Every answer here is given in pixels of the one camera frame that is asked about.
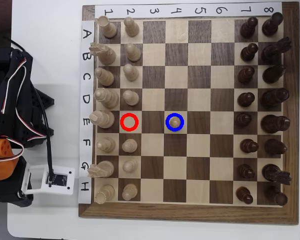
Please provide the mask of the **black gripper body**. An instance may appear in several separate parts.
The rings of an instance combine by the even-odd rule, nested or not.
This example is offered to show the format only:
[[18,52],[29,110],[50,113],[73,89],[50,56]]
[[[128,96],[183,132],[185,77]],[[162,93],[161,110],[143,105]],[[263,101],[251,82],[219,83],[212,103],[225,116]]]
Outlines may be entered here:
[[21,156],[10,177],[0,180],[0,202],[11,203],[21,208],[28,207],[33,202],[33,195],[25,195],[21,191],[26,169],[26,160]]

